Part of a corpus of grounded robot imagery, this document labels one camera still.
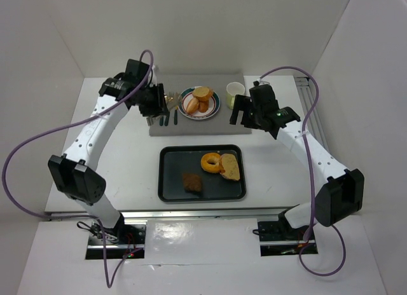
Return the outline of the orange round bun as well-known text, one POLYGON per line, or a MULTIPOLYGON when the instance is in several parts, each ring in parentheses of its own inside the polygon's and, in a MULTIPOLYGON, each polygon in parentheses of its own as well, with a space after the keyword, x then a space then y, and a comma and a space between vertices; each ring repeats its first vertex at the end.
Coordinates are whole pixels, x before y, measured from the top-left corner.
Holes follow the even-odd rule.
POLYGON ((187 112, 188 114, 194 114, 194 113, 198 110, 199 105, 200 105, 200 101, 199 101, 197 98, 193 97, 193 98, 188 102, 188 105, 187 105, 187 107, 186 107, 186 112, 187 112))

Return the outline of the brown oblong bread roll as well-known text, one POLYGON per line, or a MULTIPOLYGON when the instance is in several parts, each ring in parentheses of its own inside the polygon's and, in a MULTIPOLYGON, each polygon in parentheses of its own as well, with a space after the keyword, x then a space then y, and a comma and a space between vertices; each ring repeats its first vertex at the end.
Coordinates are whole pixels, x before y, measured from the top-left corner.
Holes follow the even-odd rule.
POLYGON ((198 111, 201 113, 207 112, 209 109, 209 101, 200 101, 198 105, 198 111))

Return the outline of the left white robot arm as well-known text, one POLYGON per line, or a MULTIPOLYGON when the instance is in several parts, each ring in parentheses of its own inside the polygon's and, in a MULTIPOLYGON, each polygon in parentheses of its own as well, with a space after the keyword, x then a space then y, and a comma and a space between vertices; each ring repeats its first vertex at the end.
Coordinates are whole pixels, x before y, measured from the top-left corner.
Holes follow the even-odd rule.
POLYGON ((106 181, 96 170, 100 156, 119 122, 137 106, 148 125, 169 113, 156 67, 128 60, 125 72, 108 78, 99 90, 91 121, 60 156, 51 156, 48 168, 59 192, 99 219, 97 229, 119 238, 132 233, 124 217, 108 200, 106 181))

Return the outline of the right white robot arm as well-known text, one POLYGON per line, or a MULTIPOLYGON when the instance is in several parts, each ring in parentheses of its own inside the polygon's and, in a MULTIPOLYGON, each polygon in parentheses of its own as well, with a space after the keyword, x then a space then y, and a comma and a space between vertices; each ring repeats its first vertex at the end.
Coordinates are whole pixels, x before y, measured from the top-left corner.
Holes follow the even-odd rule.
POLYGON ((268 132, 285 145, 308 169, 312 198, 284 212, 288 225, 301 228, 310 223, 329 227, 362 208, 364 176, 337 161, 307 130, 299 115, 290 107, 280 107, 270 85, 256 85, 250 95, 235 96, 230 123, 268 132))

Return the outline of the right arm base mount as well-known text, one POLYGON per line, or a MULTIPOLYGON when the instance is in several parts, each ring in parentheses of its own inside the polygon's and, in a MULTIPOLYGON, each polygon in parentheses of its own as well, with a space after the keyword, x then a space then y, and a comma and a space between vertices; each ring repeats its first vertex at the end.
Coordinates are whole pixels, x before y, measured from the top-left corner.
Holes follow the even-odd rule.
POLYGON ((279 221, 258 221, 258 227, 252 233, 258 237, 261 257, 294 256, 306 248, 305 254, 317 254, 315 236, 303 240, 307 226, 292 229, 279 221))

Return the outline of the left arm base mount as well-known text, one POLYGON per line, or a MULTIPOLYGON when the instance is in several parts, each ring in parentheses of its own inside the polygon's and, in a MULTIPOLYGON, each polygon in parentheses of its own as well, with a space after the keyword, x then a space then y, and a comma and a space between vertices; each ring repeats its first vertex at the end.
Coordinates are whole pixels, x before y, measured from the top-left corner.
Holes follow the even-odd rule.
MULTIPOLYGON (((88 225, 83 221, 76 226, 88 232, 88 244, 85 259, 103 259, 102 232, 96 223, 88 225)), ((130 225, 123 235, 118 238, 106 233, 106 259, 144 259, 145 255, 146 224, 130 225)))

